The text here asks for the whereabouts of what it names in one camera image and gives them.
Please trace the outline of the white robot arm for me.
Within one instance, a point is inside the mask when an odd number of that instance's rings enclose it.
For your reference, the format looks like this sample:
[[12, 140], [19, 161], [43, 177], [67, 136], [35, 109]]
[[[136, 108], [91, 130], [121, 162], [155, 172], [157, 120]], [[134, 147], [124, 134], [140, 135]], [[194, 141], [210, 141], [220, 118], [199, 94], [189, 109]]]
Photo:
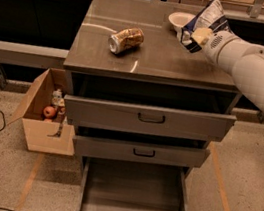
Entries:
[[264, 113], [264, 45], [249, 43], [227, 31], [198, 28], [191, 37], [205, 56], [231, 75], [240, 92]]

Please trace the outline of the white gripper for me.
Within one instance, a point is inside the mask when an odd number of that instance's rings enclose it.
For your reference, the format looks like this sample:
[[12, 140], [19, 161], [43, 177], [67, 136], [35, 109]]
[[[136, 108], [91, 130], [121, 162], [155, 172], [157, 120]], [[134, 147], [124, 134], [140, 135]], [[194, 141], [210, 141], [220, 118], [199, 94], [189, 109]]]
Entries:
[[227, 31], [213, 33], [210, 28], [197, 28], [191, 37], [203, 47], [203, 52], [216, 65], [231, 67], [234, 65], [235, 52], [232, 44], [238, 40], [235, 34]]

